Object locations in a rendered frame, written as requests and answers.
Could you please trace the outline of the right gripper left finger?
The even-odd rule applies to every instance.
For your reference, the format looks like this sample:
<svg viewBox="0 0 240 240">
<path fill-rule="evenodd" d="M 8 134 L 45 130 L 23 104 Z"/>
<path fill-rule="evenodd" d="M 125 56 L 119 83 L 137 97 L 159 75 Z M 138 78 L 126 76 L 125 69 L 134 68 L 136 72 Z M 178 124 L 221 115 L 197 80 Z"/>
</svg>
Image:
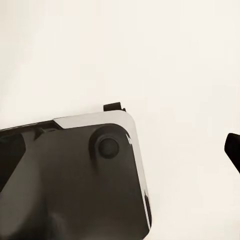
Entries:
<svg viewBox="0 0 240 240">
<path fill-rule="evenodd" d="M 21 133 L 0 138 L 0 193 L 26 152 Z"/>
</svg>

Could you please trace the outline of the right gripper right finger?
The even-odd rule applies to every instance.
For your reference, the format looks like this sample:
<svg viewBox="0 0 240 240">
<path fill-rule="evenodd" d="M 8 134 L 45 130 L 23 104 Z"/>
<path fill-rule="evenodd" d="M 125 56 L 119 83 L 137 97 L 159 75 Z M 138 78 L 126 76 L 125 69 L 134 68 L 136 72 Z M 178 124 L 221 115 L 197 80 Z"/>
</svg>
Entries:
<svg viewBox="0 0 240 240">
<path fill-rule="evenodd" d="M 224 151 L 240 173 L 240 135 L 229 133 L 227 135 Z"/>
</svg>

